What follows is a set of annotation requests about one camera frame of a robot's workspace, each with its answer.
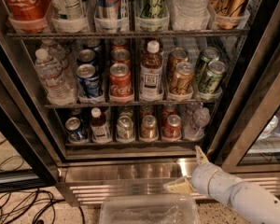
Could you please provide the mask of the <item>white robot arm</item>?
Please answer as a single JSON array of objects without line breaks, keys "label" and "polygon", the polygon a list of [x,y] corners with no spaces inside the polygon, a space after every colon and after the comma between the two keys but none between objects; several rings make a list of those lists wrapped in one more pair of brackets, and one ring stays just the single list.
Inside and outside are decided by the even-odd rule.
[{"label": "white robot arm", "polygon": [[195,147],[198,166],[191,178],[185,175],[163,185],[170,193],[194,191],[222,203],[252,224],[280,224],[280,200],[258,184],[223,171]]}]

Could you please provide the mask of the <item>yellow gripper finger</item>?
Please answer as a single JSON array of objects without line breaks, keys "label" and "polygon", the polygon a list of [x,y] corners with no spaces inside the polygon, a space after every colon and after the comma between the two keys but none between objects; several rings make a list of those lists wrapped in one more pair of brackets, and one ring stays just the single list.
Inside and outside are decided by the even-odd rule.
[{"label": "yellow gripper finger", "polygon": [[208,163],[208,159],[206,155],[203,153],[202,149],[200,146],[195,147],[196,150],[196,161],[199,165]]},{"label": "yellow gripper finger", "polygon": [[164,184],[163,187],[170,193],[191,194],[194,192],[194,187],[190,184],[189,179],[186,176],[168,182]]}]

